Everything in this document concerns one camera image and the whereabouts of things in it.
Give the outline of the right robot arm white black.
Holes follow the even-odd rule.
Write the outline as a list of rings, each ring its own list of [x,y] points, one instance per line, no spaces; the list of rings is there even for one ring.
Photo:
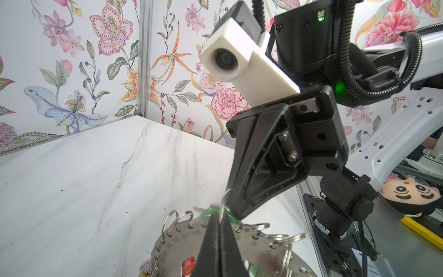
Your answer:
[[[430,77],[431,66],[421,64],[430,51],[422,35],[443,27],[401,31],[399,63],[354,73],[355,6],[315,1],[279,15],[273,28],[278,62],[262,48],[268,42],[262,1],[251,9],[238,1],[212,32],[203,62],[251,107],[227,123],[236,148],[224,203],[238,219],[308,176],[320,176],[325,203],[315,221],[324,234],[340,237],[366,219],[388,175],[441,126],[443,92],[426,88],[396,105],[366,144],[348,146],[337,106],[388,100]]]

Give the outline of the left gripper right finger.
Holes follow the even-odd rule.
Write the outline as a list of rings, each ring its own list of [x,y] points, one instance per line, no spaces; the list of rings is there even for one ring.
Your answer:
[[[220,224],[220,271],[222,277],[248,277],[236,238],[227,214]]]

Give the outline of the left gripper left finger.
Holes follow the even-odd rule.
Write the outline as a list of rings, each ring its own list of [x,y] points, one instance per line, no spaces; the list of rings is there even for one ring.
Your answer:
[[[191,277],[220,276],[220,223],[218,216],[210,216],[203,243]]]

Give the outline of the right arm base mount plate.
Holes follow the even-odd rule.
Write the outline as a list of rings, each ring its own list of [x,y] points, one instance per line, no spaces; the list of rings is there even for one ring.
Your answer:
[[[353,252],[349,241],[353,236],[348,229],[353,223],[361,227],[363,220],[373,211],[374,203],[367,197],[358,199],[352,209],[352,212],[357,213],[357,217],[353,218],[329,198],[322,199],[305,193],[302,200],[321,261],[326,268],[340,273],[343,277],[367,277],[369,263]]]

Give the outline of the round metal key organizer disc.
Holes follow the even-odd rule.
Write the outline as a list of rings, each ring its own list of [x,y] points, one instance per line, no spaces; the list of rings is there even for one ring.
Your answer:
[[[265,234],[268,223],[235,219],[228,208],[212,206],[198,217],[171,211],[141,277],[313,277],[293,251],[305,234]]]

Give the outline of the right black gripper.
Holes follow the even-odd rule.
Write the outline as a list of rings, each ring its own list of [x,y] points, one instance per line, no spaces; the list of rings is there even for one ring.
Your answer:
[[[276,102],[238,113],[227,123],[236,145],[224,203],[237,219],[245,219],[309,175],[339,175],[347,161],[330,86]]]

